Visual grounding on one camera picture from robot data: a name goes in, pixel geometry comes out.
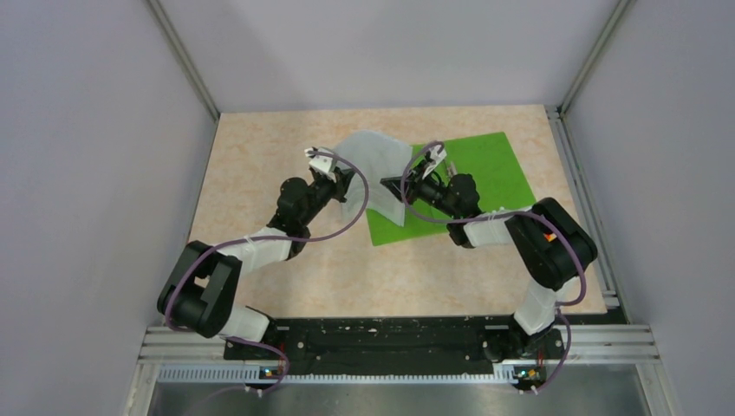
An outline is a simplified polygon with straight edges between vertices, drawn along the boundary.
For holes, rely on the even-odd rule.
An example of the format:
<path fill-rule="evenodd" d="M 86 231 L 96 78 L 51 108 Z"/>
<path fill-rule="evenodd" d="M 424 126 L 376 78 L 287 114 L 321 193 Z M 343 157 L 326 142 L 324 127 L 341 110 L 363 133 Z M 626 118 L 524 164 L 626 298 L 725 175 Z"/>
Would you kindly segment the white printed paper sheet front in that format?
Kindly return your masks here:
<path fill-rule="evenodd" d="M 387 134 L 363 130 L 350 134 L 336 145 L 334 151 L 355 165 L 366 177 L 367 208 L 402 226 L 406 208 L 381 180 L 401 177 L 413 156 L 411 146 Z"/>

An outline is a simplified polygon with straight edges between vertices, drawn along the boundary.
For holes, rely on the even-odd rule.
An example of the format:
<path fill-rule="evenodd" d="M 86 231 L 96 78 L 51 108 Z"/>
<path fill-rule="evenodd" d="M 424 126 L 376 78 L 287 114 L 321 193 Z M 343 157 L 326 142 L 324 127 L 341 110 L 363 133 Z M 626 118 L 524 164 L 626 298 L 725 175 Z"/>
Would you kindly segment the chrome folder clip mechanism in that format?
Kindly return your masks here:
<path fill-rule="evenodd" d="M 448 162 L 446 164 L 446 177 L 449 178 L 449 179 L 451 179 L 457 173 L 458 173 L 458 171 L 457 171 L 456 166 L 454 165 L 454 163 L 453 162 Z"/>

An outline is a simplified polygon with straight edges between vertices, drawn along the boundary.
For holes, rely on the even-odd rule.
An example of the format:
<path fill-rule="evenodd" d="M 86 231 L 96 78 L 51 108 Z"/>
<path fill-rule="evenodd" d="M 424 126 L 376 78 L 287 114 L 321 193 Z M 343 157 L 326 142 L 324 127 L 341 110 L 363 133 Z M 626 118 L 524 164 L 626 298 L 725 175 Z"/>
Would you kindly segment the green plastic clip folder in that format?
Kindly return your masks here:
<path fill-rule="evenodd" d="M 503 132 L 447 140 L 446 163 L 460 173 L 473 176 L 482 211 L 510 211 L 533 205 L 536 197 L 530 187 L 511 143 Z M 408 239 L 447 235 L 443 224 L 434 224 L 413 214 L 398 226 L 377 211 L 367 211 L 367 223 L 374 246 Z"/>

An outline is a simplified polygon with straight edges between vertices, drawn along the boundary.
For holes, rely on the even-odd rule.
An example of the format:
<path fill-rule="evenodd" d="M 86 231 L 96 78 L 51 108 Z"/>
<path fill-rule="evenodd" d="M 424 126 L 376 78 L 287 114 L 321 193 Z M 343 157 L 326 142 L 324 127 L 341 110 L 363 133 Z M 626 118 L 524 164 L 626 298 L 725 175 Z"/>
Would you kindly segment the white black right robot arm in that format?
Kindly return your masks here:
<path fill-rule="evenodd" d="M 443 182 L 434 174 L 412 169 L 406 178 L 381 180 L 399 201 L 422 201 L 446 215 L 443 224 L 451 240 L 474 249 L 513 244 L 530 275 L 521 304 L 508 328 L 484 350 L 489 360 L 531 357 L 543 348 L 564 306 L 586 295 L 584 272 L 598 257 L 589 234 L 554 198 L 543 198 L 516 211 L 482 211 L 472 175 L 459 173 Z"/>

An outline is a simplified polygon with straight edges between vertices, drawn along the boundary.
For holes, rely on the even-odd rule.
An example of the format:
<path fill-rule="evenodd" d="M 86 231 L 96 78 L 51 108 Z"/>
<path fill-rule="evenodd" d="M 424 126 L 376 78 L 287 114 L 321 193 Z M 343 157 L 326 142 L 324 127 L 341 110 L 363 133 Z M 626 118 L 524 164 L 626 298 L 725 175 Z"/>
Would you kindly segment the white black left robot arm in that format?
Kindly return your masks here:
<path fill-rule="evenodd" d="M 185 246 L 157 301 L 168 328 L 245 345 L 257 358 L 275 353 L 274 319 L 235 304 L 240 279 L 290 260 L 306 244 L 317 242 L 309 224 L 330 201 L 347 202 L 348 188 L 355 179 L 367 183 L 356 168 L 312 175 L 311 183 L 294 177 L 281 184 L 275 214 L 260 231 L 220 244 L 194 240 Z"/>

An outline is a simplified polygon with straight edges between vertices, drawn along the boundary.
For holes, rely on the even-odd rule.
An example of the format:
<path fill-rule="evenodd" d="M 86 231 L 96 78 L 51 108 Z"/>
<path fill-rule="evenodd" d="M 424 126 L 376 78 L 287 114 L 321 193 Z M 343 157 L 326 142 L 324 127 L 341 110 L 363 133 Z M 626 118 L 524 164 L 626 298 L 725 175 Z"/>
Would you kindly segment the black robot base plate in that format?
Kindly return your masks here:
<path fill-rule="evenodd" d="M 265 347 L 211 338 L 226 361 L 273 360 L 284 353 L 289 374 L 434 376 L 490 374 L 513 360 L 559 359 L 563 330 L 523 335 L 505 316 L 284 318 Z"/>

